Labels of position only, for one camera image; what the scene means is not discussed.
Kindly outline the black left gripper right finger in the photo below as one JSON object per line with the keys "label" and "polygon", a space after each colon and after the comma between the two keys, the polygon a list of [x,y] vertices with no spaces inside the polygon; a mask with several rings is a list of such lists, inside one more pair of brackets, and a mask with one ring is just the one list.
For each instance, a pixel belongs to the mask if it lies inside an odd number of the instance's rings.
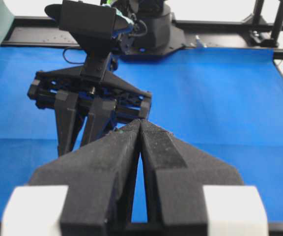
{"label": "black left gripper right finger", "polygon": [[226,162],[141,120],[141,157],[148,221],[164,236],[207,235],[204,185],[243,185]]}

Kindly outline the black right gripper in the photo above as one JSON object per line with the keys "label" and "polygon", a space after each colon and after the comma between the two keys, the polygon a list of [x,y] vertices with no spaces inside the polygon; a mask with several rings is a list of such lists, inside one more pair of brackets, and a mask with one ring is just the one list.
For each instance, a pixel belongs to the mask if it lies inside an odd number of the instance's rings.
{"label": "black right gripper", "polygon": [[77,102],[82,112],[89,111],[81,146],[113,130],[115,115],[124,124],[137,118],[148,119],[152,102],[150,92],[136,88],[110,71],[101,79],[83,76],[80,70],[38,71],[28,97],[39,109],[55,108],[59,156],[74,148],[78,135]]}

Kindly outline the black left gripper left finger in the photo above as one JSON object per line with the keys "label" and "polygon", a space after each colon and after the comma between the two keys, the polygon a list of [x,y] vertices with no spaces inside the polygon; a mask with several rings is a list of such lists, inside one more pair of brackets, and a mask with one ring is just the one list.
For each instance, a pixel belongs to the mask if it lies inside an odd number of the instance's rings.
{"label": "black left gripper left finger", "polygon": [[35,170],[29,185],[67,185],[64,236],[111,236],[132,216],[140,120]]}

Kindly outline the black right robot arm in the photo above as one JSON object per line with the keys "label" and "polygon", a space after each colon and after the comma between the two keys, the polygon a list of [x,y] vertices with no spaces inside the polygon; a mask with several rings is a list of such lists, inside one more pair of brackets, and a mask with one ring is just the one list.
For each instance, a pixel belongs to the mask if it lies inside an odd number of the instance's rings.
{"label": "black right robot arm", "polygon": [[61,236],[208,233],[204,190],[243,185],[231,165],[148,121],[152,95],[114,74],[118,56],[166,50],[173,25],[162,0],[45,8],[86,52],[81,66],[38,71],[28,97],[53,109],[58,159],[30,186],[64,189]]}

